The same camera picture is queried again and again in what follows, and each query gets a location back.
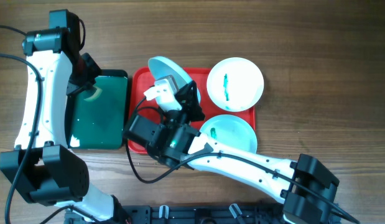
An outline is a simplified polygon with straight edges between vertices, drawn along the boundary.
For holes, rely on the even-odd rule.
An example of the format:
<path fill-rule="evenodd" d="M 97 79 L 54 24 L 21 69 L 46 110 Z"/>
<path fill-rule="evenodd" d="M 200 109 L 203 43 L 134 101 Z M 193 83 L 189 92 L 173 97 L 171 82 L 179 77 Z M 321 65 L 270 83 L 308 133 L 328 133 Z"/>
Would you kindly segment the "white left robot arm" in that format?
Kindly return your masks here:
<path fill-rule="evenodd" d="M 24 117 L 12 151 L 0 153 L 0 170 L 27 203 L 75 212 L 92 223 L 130 223 L 117 198 L 90 182 L 86 163 L 68 147 L 67 106 L 93 88 L 101 69 L 83 53 L 85 25 L 74 13 L 49 13 L 45 30 L 25 33 L 28 85 Z"/>

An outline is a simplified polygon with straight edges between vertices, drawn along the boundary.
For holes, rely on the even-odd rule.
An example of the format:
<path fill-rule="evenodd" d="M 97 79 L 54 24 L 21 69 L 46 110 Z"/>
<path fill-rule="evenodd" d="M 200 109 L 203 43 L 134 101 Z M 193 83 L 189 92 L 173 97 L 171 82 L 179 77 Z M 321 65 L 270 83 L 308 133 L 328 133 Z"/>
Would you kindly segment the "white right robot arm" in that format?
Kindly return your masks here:
<path fill-rule="evenodd" d="M 178 104 L 176 109 L 161 109 L 160 123 L 155 123 L 141 116 L 137 106 L 124 137 L 144 146 L 151 158 L 171 171 L 185 166 L 250 185 L 282 204 L 289 223 L 328 223 L 332 215 L 345 216 L 334 203 L 339 180 L 318 159 L 306 154 L 298 161 L 262 156 L 227 146 L 191 127 L 192 121 L 205 117 L 195 82 L 175 93 L 160 88 L 157 94 L 169 95 Z"/>

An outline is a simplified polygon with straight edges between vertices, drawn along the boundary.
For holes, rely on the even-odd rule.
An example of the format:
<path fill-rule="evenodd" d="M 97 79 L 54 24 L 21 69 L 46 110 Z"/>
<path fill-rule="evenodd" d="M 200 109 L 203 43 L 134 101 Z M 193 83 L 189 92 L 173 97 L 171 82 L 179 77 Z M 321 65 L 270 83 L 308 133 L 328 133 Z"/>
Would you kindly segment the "green yellow sponge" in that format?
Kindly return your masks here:
<path fill-rule="evenodd" d="M 92 88 L 85 90 L 84 93 L 83 99 L 85 101 L 95 101 L 101 95 L 102 89 L 93 86 Z"/>

